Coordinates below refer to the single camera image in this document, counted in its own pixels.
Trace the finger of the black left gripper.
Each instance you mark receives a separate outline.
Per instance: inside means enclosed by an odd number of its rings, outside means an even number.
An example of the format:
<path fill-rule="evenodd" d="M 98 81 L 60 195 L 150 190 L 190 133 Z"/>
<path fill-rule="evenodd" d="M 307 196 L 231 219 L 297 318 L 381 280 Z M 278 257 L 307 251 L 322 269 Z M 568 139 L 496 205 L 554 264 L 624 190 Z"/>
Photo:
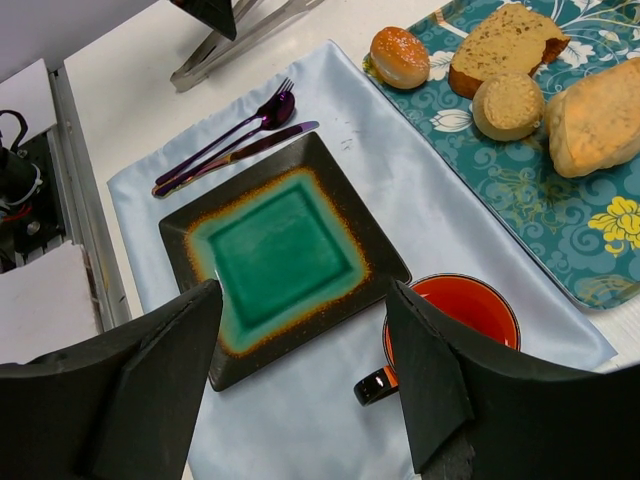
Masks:
<path fill-rule="evenodd" d="M 226 39 L 236 38 L 236 22 L 231 0 L 171 0 L 171 3 Z"/>

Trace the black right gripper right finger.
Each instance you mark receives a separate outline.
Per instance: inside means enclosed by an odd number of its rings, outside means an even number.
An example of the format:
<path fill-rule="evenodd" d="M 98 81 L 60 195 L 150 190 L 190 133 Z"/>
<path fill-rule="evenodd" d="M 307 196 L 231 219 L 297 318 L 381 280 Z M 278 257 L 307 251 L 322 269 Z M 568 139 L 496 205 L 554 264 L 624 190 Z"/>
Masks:
<path fill-rule="evenodd" d="M 639 369 L 595 373 L 501 345 L 407 286 L 386 298 L 414 470 L 425 479 L 635 479 Z"/>

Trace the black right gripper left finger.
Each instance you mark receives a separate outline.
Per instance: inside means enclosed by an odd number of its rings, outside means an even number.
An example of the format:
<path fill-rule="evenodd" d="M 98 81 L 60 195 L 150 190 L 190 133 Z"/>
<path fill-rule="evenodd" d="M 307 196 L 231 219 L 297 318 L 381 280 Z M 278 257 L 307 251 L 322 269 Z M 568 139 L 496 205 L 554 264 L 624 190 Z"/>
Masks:
<path fill-rule="evenodd" d="M 222 306 L 207 280 L 92 339 L 2 365 L 2 478 L 181 478 Z"/>

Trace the stainless steel serving tongs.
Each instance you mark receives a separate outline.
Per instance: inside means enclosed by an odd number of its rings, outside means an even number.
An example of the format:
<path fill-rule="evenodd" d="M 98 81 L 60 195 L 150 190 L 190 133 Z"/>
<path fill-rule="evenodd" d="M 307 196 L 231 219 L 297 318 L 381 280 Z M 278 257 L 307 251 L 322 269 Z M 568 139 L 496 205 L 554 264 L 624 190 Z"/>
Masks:
<path fill-rule="evenodd" d="M 292 17 L 310 11 L 321 3 L 322 0 L 286 1 L 282 6 L 255 23 L 233 41 L 223 40 L 220 33 L 210 33 L 185 63 L 172 73 L 170 77 L 171 83 L 179 93 L 190 90 L 205 80 L 217 66 L 248 50 L 256 42 Z"/>

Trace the sliced brown bread loaf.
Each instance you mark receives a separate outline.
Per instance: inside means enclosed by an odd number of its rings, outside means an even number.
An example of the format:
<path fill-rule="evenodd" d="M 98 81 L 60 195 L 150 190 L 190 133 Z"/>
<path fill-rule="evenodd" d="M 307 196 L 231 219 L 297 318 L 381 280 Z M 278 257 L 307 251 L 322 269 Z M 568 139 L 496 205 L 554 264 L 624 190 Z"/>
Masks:
<path fill-rule="evenodd" d="M 471 99 L 494 75 L 534 75 L 541 64 L 555 61 L 569 42 L 551 18 L 519 3 L 504 5 L 462 41 L 450 63 L 449 86 Z"/>

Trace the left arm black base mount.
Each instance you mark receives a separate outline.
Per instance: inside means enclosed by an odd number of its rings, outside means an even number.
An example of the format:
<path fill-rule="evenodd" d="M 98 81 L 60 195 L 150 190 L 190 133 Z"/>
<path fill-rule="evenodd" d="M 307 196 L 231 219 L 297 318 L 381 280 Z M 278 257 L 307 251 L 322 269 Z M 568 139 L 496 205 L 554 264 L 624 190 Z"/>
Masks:
<path fill-rule="evenodd" d="M 1 137 L 1 271 L 6 273 L 60 245 L 66 228 L 47 135 L 28 140 L 21 113 L 3 109 L 1 114 L 18 124 L 14 138 Z"/>

